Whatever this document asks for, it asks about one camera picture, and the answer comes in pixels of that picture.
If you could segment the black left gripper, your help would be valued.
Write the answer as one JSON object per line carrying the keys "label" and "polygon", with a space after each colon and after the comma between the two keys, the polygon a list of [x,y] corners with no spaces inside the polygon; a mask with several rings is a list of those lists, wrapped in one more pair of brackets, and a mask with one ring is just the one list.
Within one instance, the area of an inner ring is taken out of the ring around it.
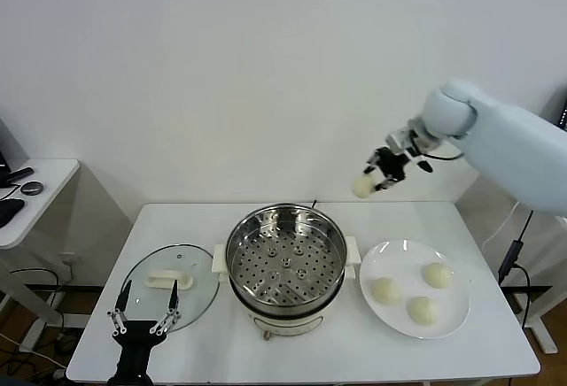
{"label": "black left gripper", "polygon": [[120,290],[114,308],[107,312],[113,324],[112,336],[121,347],[116,372],[108,379],[109,384],[153,384],[147,374],[151,350],[162,344],[181,317],[178,310],[178,281],[174,280],[166,314],[154,321],[127,321],[125,310],[128,304],[132,281]]}

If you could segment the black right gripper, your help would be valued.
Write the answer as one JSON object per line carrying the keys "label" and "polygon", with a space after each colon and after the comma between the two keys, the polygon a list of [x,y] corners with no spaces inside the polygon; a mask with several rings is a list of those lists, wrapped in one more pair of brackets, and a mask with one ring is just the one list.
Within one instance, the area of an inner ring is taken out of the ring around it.
{"label": "black right gripper", "polygon": [[404,168],[407,163],[408,158],[405,154],[397,155],[388,147],[380,147],[375,149],[370,155],[363,173],[371,174],[379,169],[384,179],[375,185],[374,191],[383,191],[390,189],[406,178]]}

